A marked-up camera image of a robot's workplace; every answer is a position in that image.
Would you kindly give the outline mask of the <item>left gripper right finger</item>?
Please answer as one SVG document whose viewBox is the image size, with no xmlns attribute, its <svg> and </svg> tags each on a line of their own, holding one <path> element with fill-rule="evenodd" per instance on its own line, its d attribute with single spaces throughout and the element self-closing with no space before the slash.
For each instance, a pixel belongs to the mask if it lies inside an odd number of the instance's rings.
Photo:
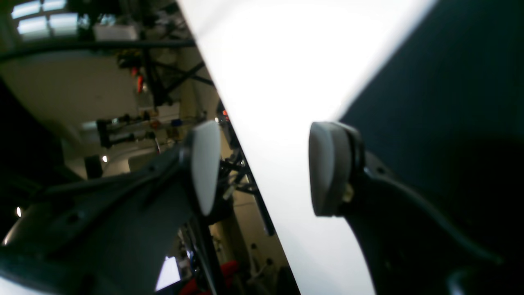
<svg viewBox="0 0 524 295">
<path fill-rule="evenodd" d="M 343 217 L 377 295 L 522 295 L 523 241 L 459 226 L 366 151 L 357 129 L 312 123 L 309 183 L 319 217 Z"/>
</svg>

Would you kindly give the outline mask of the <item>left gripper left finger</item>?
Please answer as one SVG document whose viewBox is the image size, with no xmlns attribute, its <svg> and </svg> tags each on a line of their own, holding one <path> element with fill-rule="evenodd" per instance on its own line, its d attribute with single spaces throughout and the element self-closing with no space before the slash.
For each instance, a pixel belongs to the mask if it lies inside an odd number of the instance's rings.
<svg viewBox="0 0 524 295">
<path fill-rule="evenodd" d="M 208 121 L 140 170 L 41 191 L 2 241 L 2 295 L 153 294 L 180 226 L 213 209 L 220 140 Z"/>
</svg>

